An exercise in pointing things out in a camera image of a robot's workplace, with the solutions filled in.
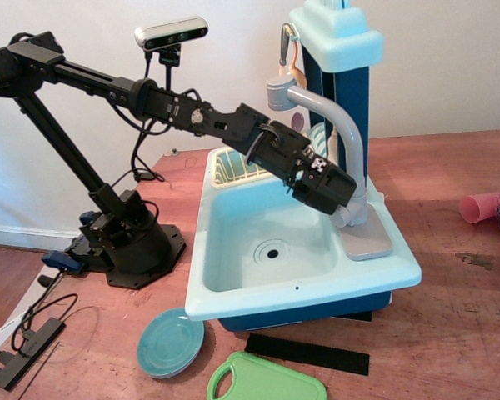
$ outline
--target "white wall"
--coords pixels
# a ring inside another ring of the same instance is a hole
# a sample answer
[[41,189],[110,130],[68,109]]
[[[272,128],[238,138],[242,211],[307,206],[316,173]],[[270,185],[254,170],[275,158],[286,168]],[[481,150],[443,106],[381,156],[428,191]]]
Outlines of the white wall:
[[[31,0],[0,2],[0,47],[19,32],[50,30],[69,61],[126,78],[143,75],[138,26],[190,15],[209,34],[183,44],[173,89],[196,88],[221,112],[239,103],[267,109],[265,82],[278,70],[279,31],[303,0]],[[500,0],[352,0],[383,33],[385,56],[371,71],[371,136],[500,128]],[[154,65],[151,77],[163,82]],[[100,98],[64,85],[37,93],[102,178],[129,166],[136,133]],[[170,132],[147,140],[150,163],[171,148],[213,148],[210,137]],[[129,178],[117,190],[133,187]],[[10,99],[0,99],[0,243],[62,248],[78,215],[93,208],[85,188]]]

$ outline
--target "dish rack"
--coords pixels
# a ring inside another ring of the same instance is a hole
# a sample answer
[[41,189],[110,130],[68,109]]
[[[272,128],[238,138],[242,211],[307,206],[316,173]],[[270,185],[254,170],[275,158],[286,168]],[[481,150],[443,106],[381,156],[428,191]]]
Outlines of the dish rack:
[[230,188],[270,178],[272,174],[254,163],[247,163],[246,157],[230,147],[222,147],[213,154],[211,185],[216,189]]

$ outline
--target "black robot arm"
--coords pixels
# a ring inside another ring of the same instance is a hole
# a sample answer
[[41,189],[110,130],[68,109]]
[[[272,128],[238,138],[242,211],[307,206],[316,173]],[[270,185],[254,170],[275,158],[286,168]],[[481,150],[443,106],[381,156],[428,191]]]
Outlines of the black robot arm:
[[[17,35],[0,48],[0,97],[19,104],[100,208],[81,216],[82,235],[65,251],[79,264],[78,271],[106,273],[112,286],[141,288],[173,270],[185,242],[176,227],[157,223],[158,212],[149,210],[151,202],[142,200],[137,191],[118,196],[98,176],[37,97],[35,92],[44,82],[64,83],[105,98],[139,121],[159,121],[197,136],[221,138],[246,154],[249,162],[281,178],[297,200],[324,213],[346,205],[353,195],[353,179],[316,155],[306,137],[245,104],[233,113],[220,113],[208,102],[163,89],[151,79],[111,77],[69,62],[63,53],[50,32]],[[70,272],[73,263],[61,256],[46,263]]]
[[154,119],[196,136],[221,138],[282,179],[308,206],[333,213],[346,206],[356,183],[327,159],[313,153],[299,132],[241,104],[233,113],[158,87],[151,79],[133,81],[68,62],[50,32],[0,48],[0,96],[21,98],[43,82],[64,83],[128,109],[137,119]]

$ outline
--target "black velcro strip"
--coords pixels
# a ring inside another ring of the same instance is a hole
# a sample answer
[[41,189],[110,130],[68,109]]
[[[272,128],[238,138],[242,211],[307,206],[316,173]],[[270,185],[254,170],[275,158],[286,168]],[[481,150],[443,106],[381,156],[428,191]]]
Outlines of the black velcro strip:
[[368,376],[370,355],[250,333],[245,352]]
[[332,318],[346,318],[346,319],[355,319],[356,321],[364,321],[367,323],[371,323],[373,321],[373,312],[354,312],[352,314],[344,314],[344,315],[336,315]]

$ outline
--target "teal plate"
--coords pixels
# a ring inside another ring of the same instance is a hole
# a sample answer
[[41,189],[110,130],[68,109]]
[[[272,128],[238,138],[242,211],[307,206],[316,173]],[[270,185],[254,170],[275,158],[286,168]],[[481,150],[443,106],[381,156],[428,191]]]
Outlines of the teal plate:
[[183,308],[155,317],[142,333],[137,360],[150,377],[170,378],[183,371],[203,343],[203,321],[191,321]]

